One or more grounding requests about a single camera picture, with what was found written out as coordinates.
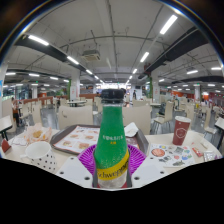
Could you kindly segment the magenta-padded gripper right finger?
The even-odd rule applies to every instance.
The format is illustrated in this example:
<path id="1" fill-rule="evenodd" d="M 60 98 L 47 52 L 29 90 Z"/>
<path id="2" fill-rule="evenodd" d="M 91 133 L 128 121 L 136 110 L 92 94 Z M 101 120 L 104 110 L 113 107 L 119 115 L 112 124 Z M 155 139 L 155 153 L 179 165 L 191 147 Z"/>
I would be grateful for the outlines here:
<path id="1" fill-rule="evenodd" d="M 155 159 L 146 156 L 138 148 L 129 145 L 129 161 L 126 184 L 128 188 L 140 188 L 168 175 Z"/>

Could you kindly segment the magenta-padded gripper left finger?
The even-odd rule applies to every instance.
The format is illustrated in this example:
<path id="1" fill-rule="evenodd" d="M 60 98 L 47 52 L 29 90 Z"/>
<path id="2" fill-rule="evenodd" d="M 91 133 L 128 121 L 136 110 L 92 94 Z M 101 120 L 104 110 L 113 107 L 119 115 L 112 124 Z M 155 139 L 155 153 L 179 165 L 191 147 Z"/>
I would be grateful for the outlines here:
<path id="1" fill-rule="evenodd" d="M 77 157 L 70 156 L 56 175 L 84 188 L 97 188 L 98 178 L 94 159 L 96 146 L 92 145 Z"/>

